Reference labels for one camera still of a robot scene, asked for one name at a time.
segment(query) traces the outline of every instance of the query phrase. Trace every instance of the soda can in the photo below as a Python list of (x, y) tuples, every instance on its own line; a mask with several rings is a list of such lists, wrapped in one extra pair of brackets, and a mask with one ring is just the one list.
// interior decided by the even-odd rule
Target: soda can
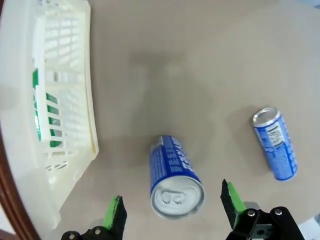
[(286, 181), (297, 174), (297, 161), (286, 123), (276, 107), (266, 107), (253, 116), (253, 127), (275, 179)]
[(185, 218), (198, 212), (204, 203), (202, 183), (173, 136), (160, 136), (151, 146), (150, 178), (151, 206), (163, 218)]

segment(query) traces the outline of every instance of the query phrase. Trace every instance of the metal screw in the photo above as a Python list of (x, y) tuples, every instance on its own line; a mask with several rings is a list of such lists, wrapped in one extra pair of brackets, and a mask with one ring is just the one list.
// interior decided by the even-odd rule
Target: metal screw
[(279, 216), (282, 214), (282, 211), (280, 209), (276, 209), (274, 210), (274, 213)]
[(248, 211), (249, 217), (253, 217), (254, 215), (256, 215), (255, 211), (252, 211), (252, 210)]

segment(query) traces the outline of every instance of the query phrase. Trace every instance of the wooden rim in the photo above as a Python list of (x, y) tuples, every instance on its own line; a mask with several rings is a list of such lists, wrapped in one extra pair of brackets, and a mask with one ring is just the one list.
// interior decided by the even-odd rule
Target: wooden rim
[[(0, 0), (0, 17), (4, 0)], [(0, 204), (16, 235), (0, 230), (0, 240), (39, 240), (24, 204), (21, 201), (8, 163), (0, 129)]]

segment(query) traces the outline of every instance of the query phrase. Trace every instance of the barcode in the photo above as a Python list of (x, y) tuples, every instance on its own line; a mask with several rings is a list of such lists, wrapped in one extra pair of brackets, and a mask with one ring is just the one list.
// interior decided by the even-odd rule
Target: barcode
[(157, 149), (160, 146), (164, 145), (164, 141), (162, 140), (162, 136), (158, 137), (157, 140), (155, 141), (155, 144), (153, 144), (150, 147), (150, 151), (153, 152), (155, 149)]
[(285, 141), (284, 135), (278, 123), (275, 123), (270, 127), (267, 127), (266, 130), (267, 130), (270, 142), (274, 147), (279, 144), (282, 144)]

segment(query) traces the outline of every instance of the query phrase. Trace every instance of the can lid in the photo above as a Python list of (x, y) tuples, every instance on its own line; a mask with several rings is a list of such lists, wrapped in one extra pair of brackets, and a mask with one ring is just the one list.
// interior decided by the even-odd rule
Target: can lid
[(274, 107), (266, 107), (260, 111), (258, 111), (253, 116), (253, 126), (255, 127), (265, 127), (272, 124), (275, 120), (280, 117), (280, 111)]
[(151, 206), (161, 217), (181, 219), (196, 213), (204, 203), (200, 182), (188, 176), (173, 176), (161, 181), (152, 191)]

